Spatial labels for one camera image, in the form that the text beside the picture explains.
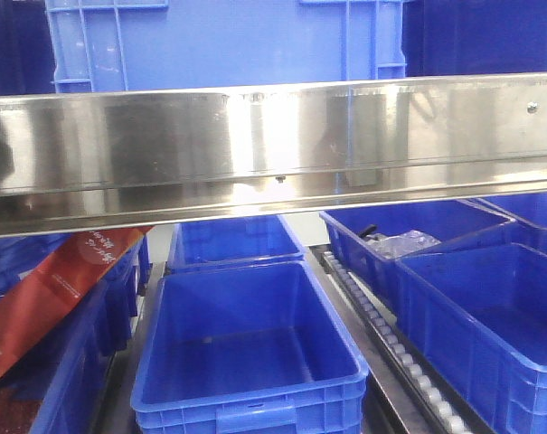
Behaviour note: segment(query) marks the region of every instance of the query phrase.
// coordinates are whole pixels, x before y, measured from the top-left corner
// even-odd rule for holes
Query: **stainless steel bar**
[[[0,236],[547,190],[547,73],[0,98]]]

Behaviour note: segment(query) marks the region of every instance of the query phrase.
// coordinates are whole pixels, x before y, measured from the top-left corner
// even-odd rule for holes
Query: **light blue crate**
[[[58,92],[405,76],[404,0],[47,0]]]

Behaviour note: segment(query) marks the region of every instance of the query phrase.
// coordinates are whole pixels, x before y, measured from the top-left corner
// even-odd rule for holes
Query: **metal track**
[[[432,432],[493,434],[487,424],[438,374],[408,339],[389,324],[330,251],[319,257],[360,315],[382,356],[420,408]]]

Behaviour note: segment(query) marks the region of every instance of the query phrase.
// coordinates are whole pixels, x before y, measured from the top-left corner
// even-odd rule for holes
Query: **shelving rack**
[[[0,236],[543,190],[547,73],[0,97]],[[437,432],[330,259],[307,257],[371,359],[368,414]]]

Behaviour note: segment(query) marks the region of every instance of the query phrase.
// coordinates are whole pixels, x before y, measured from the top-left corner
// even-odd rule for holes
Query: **crate handle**
[[[287,427],[276,432],[295,434],[297,432],[297,411],[292,400],[253,402],[217,409],[217,433],[232,434]]]

